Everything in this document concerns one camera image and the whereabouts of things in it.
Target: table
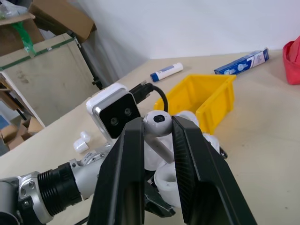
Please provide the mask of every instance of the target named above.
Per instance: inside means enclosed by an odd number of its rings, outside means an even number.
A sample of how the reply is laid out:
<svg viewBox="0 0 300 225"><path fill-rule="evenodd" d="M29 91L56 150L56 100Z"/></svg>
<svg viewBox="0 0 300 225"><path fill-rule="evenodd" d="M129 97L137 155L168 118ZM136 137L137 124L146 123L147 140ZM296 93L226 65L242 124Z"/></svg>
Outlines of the table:
<svg viewBox="0 0 300 225"><path fill-rule="evenodd" d="M154 71L181 62L184 70L157 83L163 91L191 73L211 74L213 69L244 53L149 60L119 80L129 89ZM240 75L234 82L235 108L217 127L215 135L227 151L227 162L258 224L294 225L300 221L300 86L285 79L281 51ZM150 111L159 95L151 93L139 104L142 114ZM32 171L44 172L73 159L81 159L73 142L83 130L91 134L90 148L105 142L85 109L85 102L49 125L13 151L0 157L0 178ZM73 225L88 215L91 199L55 216L49 225ZM182 225L180 210L160 219L146 213L145 224Z"/></svg>

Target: blue box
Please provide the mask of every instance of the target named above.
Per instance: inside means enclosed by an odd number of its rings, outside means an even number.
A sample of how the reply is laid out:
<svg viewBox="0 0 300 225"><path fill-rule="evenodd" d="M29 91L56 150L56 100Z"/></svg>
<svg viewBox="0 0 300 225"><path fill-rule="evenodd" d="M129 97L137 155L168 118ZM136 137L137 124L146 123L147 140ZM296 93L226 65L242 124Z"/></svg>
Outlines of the blue box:
<svg viewBox="0 0 300 225"><path fill-rule="evenodd" d="M227 65L215 69L215 74L239 74L248 69L256 67L269 59L269 52L266 48L263 51L255 51Z"/></svg>

